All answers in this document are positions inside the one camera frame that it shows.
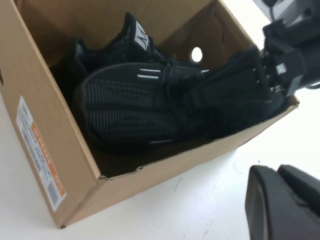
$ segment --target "robotic arm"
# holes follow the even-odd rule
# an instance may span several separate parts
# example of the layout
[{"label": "robotic arm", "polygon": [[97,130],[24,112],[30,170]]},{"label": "robotic arm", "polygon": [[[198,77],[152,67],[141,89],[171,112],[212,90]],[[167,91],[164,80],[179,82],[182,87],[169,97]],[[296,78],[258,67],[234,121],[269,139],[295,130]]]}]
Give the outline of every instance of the robotic arm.
[{"label": "robotic arm", "polygon": [[[271,9],[278,3],[264,2]],[[275,93],[287,97],[299,89],[320,88],[320,84],[314,86],[320,82],[320,1],[296,0],[295,4],[301,21],[288,24],[282,18],[265,26],[262,51],[250,46],[234,56],[213,77],[206,76],[186,100],[203,109],[235,102],[270,102]]]},{"label": "robotic arm", "polygon": [[[264,2],[272,9],[278,1]],[[265,46],[256,65],[265,93],[260,101],[275,92],[291,96],[320,88],[320,1],[294,4],[301,21],[288,25],[284,17],[263,28]],[[278,171],[253,166],[245,211],[251,240],[320,239],[320,181],[288,165]]]}]

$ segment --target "white logo patch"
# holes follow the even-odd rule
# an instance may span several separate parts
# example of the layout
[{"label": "white logo patch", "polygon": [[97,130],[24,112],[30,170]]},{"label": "white logo patch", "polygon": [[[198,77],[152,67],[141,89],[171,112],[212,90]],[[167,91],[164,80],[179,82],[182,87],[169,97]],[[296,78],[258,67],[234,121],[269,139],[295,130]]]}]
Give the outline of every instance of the white logo patch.
[{"label": "white logo patch", "polygon": [[145,32],[145,30],[142,28],[140,23],[136,21],[135,23],[135,36],[134,41],[139,44],[145,51],[149,47],[149,38]]}]

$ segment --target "cardboard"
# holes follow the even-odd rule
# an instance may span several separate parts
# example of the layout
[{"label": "cardboard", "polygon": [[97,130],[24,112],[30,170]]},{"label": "cardboard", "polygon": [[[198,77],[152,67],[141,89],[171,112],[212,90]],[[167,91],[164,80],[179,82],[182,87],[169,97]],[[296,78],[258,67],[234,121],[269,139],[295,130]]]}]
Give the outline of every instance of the cardboard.
[{"label": "cardboard", "polygon": [[[129,158],[90,149],[48,65],[59,60],[75,35],[83,37],[90,47],[104,46],[120,31],[126,11],[138,18],[168,54],[187,59],[191,49],[199,46],[203,66],[208,68],[223,65],[231,54],[252,44],[218,0],[0,1],[0,90],[59,228],[243,145],[299,104],[292,97],[291,106],[279,116],[211,143],[200,139]],[[52,207],[44,177],[38,174],[22,134],[18,109],[36,126],[29,134],[40,138],[32,144],[42,145],[42,153],[47,153],[44,163],[51,173],[56,172],[55,182],[66,192],[57,209]]]}]

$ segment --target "black shoe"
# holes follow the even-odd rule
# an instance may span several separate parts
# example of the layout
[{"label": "black shoe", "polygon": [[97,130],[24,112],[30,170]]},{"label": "black shoe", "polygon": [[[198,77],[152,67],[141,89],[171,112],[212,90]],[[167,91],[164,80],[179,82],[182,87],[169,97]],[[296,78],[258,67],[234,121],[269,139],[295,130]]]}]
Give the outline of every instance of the black shoe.
[{"label": "black shoe", "polygon": [[77,84],[99,68],[129,63],[170,63],[171,65],[196,67],[199,65],[178,60],[163,54],[148,37],[140,23],[129,12],[125,14],[124,25],[119,35],[106,47],[92,50],[81,38],[75,38],[68,53],[50,68],[68,104]]},{"label": "black shoe", "polygon": [[212,111],[183,104],[199,74],[197,68],[160,63],[104,67],[76,87],[72,113],[87,141],[102,151],[132,154],[212,137]]}]

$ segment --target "white table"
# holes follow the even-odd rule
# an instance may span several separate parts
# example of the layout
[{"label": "white table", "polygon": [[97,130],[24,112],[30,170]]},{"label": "white table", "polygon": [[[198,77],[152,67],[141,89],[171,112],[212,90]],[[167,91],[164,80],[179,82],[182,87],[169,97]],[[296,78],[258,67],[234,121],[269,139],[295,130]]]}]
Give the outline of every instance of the white table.
[{"label": "white table", "polygon": [[[224,1],[262,47],[268,19],[252,0]],[[0,98],[0,239],[248,240],[244,204],[252,165],[291,164],[320,178],[320,91],[297,96],[298,110],[238,150],[64,230],[56,229]]]}]

